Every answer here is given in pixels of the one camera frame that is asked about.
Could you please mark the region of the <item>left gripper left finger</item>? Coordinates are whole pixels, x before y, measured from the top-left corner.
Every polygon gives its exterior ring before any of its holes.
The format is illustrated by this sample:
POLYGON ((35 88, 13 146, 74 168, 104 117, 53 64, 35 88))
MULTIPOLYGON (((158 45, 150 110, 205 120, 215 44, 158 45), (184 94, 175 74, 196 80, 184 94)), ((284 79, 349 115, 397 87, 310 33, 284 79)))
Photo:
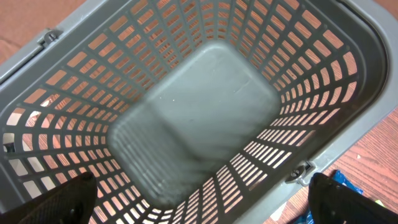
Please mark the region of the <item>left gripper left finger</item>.
POLYGON ((84 172, 1 214, 2 224, 88 223, 97 199, 97 181, 84 172))

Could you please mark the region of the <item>blue snack packet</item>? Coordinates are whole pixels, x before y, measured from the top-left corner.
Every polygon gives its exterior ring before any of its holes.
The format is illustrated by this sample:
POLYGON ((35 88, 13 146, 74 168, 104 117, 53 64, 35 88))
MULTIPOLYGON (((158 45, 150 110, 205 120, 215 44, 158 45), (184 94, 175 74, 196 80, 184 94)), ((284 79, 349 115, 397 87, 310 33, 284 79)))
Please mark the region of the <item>blue snack packet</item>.
MULTIPOLYGON (((332 179, 337 181, 338 183, 348 187, 351 190, 354 190, 355 192, 359 194, 363 194, 363 189, 355 186, 340 170, 334 170, 331 175, 332 179)), ((309 208, 306 209, 305 213, 301 214, 297 218, 295 218, 293 221, 291 221, 293 224, 314 224, 312 213, 309 208)))

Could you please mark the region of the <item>white tube with gold cap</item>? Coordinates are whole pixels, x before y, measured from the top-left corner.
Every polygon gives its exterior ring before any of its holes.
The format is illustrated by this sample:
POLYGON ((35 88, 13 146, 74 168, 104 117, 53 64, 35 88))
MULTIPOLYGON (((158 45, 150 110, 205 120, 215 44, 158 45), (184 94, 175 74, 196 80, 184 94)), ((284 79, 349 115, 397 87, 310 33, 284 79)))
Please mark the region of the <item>white tube with gold cap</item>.
POLYGON ((285 210, 286 205, 287 205, 286 202, 283 203, 283 204, 270 216, 270 218, 271 218, 273 221, 275 221, 275 222, 278 221, 279 218, 282 216, 282 214, 283 214, 283 212, 284 212, 284 210, 285 210))

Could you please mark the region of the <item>green clear snack bag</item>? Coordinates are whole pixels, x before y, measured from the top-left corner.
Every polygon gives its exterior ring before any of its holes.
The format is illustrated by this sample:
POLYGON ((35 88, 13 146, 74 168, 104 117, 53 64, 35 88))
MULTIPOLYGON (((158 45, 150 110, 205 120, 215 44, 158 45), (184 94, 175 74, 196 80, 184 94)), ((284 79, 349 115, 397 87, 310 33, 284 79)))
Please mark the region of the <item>green clear snack bag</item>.
POLYGON ((380 200, 376 200, 375 203, 385 208, 384 204, 380 200))

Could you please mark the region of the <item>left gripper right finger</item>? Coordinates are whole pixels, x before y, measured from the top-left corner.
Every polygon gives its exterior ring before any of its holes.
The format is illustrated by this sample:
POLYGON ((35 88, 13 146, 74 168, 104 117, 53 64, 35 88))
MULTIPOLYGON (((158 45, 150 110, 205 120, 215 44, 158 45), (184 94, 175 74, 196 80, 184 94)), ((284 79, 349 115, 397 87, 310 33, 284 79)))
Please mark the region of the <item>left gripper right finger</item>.
POLYGON ((322 173, 310 181, 308 206, 315 223, 397 224, 396 213, 322 173))

